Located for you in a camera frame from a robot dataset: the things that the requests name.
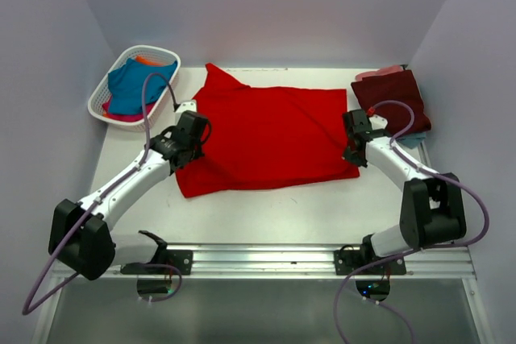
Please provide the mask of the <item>red t shirt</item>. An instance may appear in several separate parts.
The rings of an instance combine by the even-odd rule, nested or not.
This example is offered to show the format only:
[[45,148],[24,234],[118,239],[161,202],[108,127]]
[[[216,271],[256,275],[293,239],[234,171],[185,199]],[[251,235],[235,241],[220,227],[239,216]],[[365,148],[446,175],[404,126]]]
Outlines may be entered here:
[[359,177],[342,157],[345,89],[257,88],[214,64],[206,71],[193,98],[212,128],[203,157],[176,174],[184,197]]

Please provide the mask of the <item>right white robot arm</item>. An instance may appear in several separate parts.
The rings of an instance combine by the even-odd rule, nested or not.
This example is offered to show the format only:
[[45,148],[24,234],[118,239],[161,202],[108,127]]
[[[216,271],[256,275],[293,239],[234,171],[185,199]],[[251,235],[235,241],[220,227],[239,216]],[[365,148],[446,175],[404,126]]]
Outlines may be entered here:
[[378,273],[388,256],[428,248],[463,238],[467,231],[462,192],[457,177],[440,175],[397,147],[386,130],[386,120],[369,117],[364,110],[343,114],[347,147],[343,158],[383,172],[401,191],[398,224],[364,237],[359,263]]

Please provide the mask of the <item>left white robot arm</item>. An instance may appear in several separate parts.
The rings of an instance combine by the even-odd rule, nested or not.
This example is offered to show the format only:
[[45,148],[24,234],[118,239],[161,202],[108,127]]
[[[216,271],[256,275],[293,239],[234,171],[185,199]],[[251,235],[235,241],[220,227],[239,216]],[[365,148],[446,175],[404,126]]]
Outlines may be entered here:
[[168,262],[165,240],[145,230],[118,237],[111,232],[155,185],[202,157],[211,131],[207,117],[186,110],[176,124],[148,135],[136,159],[100,189],[77,202],[59,203],[48,244],[51,258],[88,280],[118,265],[141,265],[152,274],[163,271]]

